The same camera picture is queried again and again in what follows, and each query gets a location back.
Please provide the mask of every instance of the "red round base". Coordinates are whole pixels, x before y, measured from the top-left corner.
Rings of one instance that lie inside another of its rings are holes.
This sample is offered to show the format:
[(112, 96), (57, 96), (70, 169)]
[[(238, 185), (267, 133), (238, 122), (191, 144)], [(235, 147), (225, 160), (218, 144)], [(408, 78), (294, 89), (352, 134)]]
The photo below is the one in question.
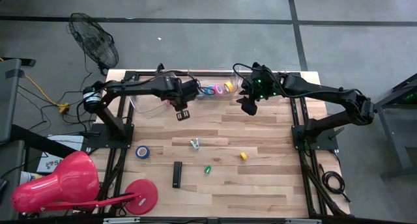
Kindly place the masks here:
[(127, 188), (125, 193), (141, 194), (133, 201), (126, 204), (126, 209), (135, 215), (146, 214), (151, 211), (158, 201), (158, 190), (156, 186), (149, 180), (139, 179), (132, 182)]

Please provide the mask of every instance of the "yellow extension cord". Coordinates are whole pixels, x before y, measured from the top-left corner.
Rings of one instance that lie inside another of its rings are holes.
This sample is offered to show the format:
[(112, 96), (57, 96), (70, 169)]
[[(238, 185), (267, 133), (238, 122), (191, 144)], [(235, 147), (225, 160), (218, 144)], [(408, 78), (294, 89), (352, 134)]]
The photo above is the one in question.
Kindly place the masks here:
[(25, 77), (40, 91), (40, 93), (47, 99), (47, 101), (55, 106), (58, 107), (59, 109), (59, 113), (60, 114), (65, 114), (66, 112), (68, 112), (68, 110), (70, 109), (70, 105), (68, 103), (65, 104), (58, 104), (55, 103), (53, 100), (51, 100), (51, 98), (49, 98), (45, 92), (39, 87), (38, 84), (35, 83), (35, 81), (33, 81), (28, 75), (25, 75)]

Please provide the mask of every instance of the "yellow object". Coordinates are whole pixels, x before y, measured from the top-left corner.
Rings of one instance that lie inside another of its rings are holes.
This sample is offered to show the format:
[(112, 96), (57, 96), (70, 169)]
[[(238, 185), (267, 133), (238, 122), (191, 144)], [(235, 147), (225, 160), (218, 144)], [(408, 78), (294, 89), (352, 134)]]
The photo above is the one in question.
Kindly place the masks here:
[(224, 89), (229, 93), (235, 90), (235, 88), (233, 87), (233, 84), (230, 81), (226, 81), (224, 83)]
[(34, 85), (37, 87), (37, 89), (40, 91), (40, 93), (45, 96), (45, 98), (48, 100), (49, 103), (55, 105), (58, 107), (59, 109), (59, 113), (60, 114), (65, 114), (68, 112), (68, 110), (70, 110), (70, 105), (69, 103), (65, 103), (65, 104), (57, 104), (55, 103), (53, 100), (51, 100), (46, 94), (45, 92), (39, 87), (38, 84), (35, 83), (35, 81), (33, 81), (29, 76), (25, 75), (25, 77)]
[(247, 160), (248, 159), (248, 156), (244, 152), (240, 153), (240, 157), (242, 158), (242, 160)]

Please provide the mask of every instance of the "fan grille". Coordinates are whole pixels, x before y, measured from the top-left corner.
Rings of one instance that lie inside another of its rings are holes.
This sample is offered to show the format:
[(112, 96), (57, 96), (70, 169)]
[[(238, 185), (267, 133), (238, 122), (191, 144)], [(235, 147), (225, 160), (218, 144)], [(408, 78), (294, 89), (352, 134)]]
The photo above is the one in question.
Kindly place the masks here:
[(98, 23), (84, 13), (73, 13), (68, 25), (78, 45), (99, 67), (116, 67), (119, 54), (113, 38)]

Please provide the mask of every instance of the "pink tape roll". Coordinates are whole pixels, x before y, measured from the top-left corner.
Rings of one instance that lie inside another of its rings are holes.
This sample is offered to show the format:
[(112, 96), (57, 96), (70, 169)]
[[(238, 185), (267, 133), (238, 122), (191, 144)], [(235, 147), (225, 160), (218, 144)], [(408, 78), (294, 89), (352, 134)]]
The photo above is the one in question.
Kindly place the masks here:
[(223, 94), (223, 89), (220, 85), (215, 85), (214, 91), (216, 91), (216, 94)]

